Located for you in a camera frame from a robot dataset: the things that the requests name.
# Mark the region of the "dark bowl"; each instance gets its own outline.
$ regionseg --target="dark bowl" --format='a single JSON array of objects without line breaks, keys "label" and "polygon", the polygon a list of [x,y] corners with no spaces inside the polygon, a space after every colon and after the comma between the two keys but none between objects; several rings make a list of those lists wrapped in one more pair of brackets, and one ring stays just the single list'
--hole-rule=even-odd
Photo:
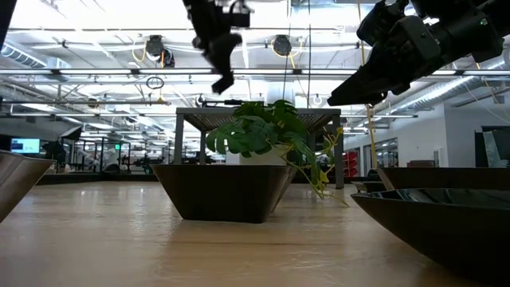
[{"label": "dark bowl", "polygon": [[0,151],[0,222],[17,206],[54,162]]},{"label": "dark bowl", "polygon": [[153,165],[184,219],[265,222],[296,174],[292,167]]},{"label": "dark bowl", "polygon": [[453,272],[510,284],[510,192],[406,189],[352,198],[391,233]]}]

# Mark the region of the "monitor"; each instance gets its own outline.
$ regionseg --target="monitor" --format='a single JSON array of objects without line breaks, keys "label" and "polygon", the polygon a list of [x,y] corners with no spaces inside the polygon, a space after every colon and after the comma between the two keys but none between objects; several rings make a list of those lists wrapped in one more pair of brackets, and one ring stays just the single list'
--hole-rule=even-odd
[{"label": "monitor", "polygon": [[38,154],[41,141],[39,139],[12,139],[10,151],[21,154]]}]

